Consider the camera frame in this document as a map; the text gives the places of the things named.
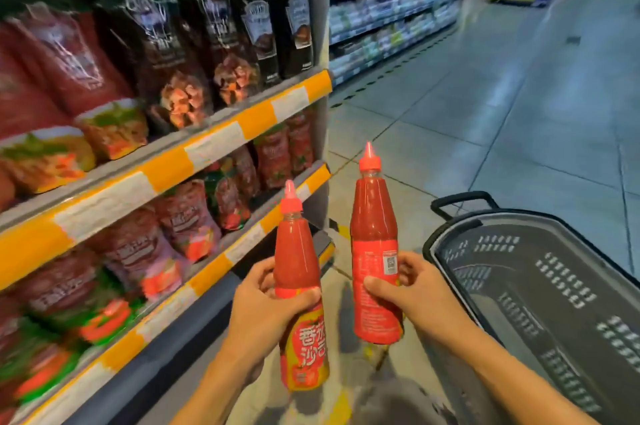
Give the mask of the person's left hand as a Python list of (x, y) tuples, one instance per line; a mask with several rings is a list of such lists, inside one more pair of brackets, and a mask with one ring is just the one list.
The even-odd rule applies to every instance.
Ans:
[(259, 261), (236, 288), (227, 336), (242, 344), (258, 344), (268, 354), (296, 319), (279, 323), (275, 318), (274, 268), (274, 257)]

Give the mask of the person's right hand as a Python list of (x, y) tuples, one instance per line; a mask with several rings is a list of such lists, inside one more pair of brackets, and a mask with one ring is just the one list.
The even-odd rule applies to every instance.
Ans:
[(406, 287), (403, 313), (417, 330), (449, 348), (481, 332), (432, 263), (411, 251), (400, 251), (397, 261), (398, 285)]

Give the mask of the red sauce bottle yellow label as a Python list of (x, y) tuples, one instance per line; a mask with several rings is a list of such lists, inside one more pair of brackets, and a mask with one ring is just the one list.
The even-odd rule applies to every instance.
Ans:
[[(276, 234), (275, 295), (289, 299), (311, 288), (320, 288), (321, 268), (293, 180), (286, 181), (279, 208), (283, 219)], [(289, 322), (279, 342), (279, 354), (281, 379), (290, 391), (313, 390), (328, 379), (330, 366), (322, 300)]]

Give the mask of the person's right forearm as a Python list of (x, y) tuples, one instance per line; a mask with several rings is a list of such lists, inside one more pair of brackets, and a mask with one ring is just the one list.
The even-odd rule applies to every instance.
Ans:
[(599, 425), (462, 312), (432, 336), (465, 361), (518, 425)]

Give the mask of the person's left forearm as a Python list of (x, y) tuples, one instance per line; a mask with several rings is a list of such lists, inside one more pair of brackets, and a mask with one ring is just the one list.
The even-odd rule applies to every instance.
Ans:
[(228, 337), (169, 425), (225, 425), (244, 388), (260, 374), (268, 353), (258, 344)]

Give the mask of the yellow white shelf edge strip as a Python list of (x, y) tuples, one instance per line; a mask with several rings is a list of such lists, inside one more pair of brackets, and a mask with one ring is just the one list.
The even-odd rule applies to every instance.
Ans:
[(88, 350), (78, 368), (33, 405), (23, 406), (10, 425), (132, 425), (148, 411), (155, 385), (163, 386), (172, 362), (191, 342), (222, 324), (210, 326), (230, 306), (239, 284), (233, 269), (274, 231), (281, 220), (279, 204), (285, 190), (275, 193), (249, 219), (244, 229), (222, 238), (221, 249), (188, 273), (178, 290), (141, 311), (116, 339)]
[(331, 92), (318, 66), (0, 214), (0, 291)]

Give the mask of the black plastic shopping basket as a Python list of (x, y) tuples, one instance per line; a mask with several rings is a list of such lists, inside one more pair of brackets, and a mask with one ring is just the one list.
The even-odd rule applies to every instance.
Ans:
[(601, 425), (640, 425), (640, 284), (562, 219), (473, 191), (423, 245), (471, 320)]

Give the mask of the row of red sauce pouches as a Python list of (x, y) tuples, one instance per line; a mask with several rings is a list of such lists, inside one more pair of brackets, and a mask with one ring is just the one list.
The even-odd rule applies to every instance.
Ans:
[[(285, 179), (295, 175), (304, 201), (327, 181), (311, 106), (0, 291), (0, 425), (185, 284)], [(22, 192), (0, 165), (0, 214), (37, 196)]]

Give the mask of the red food packet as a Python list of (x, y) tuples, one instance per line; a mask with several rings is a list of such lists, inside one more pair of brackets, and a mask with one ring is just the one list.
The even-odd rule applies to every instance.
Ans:
[(101, 159), (113, 161), (148, 142), (133, 89), (103, 50), (89, 11), (26, 4), (5, 17), (23, 42), (22, 59)]
[(81, 129), (1, 46), (0, 165), (30, 195), (80, 180), (97, 165)]

